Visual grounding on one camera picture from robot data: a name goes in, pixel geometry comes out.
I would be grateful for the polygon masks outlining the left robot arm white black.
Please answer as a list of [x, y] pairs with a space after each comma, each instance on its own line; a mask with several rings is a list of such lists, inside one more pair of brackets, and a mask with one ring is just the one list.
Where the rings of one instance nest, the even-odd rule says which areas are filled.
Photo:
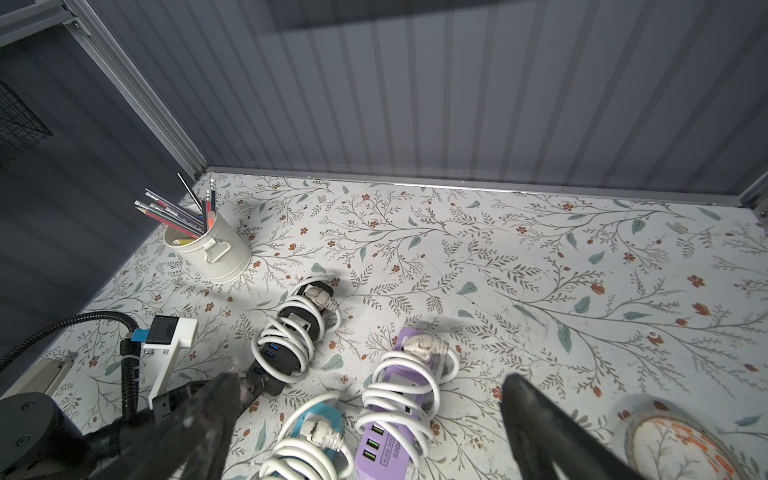
[[1, 477], [85, 479], [119, 459], [154, 425], [154, 413], [145, 409], [84, 434], [43, 393], [6, 397], [1, 400]]

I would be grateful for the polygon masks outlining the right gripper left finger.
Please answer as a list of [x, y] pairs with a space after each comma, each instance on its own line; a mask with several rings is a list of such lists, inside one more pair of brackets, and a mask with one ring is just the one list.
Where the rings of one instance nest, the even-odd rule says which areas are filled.
[[220, 479], [241, 413], [240, 381], [223, 373], [206, 384], [121, 458], [103, 479]]

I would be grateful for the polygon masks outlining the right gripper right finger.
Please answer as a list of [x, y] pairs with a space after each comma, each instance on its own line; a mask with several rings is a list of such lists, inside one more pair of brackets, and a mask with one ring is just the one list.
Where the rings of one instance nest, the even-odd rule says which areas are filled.
[[641, 477], [519, 374], [505, 378], [500, 412], [523, 479]]

